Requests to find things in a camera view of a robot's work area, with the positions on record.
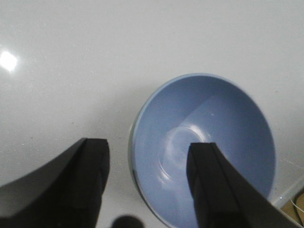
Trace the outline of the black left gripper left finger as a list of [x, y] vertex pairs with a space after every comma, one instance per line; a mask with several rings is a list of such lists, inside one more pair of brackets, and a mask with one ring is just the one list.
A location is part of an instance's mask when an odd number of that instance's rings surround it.
[[94, 228], [110, 170], [106, 139], [82, 138], [0, 188], [3, 228]]

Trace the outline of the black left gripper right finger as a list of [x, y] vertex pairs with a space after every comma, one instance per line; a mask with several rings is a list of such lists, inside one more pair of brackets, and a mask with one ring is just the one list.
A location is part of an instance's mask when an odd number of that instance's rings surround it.
[[187, 180], [200, 228], [298, 228], [225, 158], [215, 143], [191, 143]]

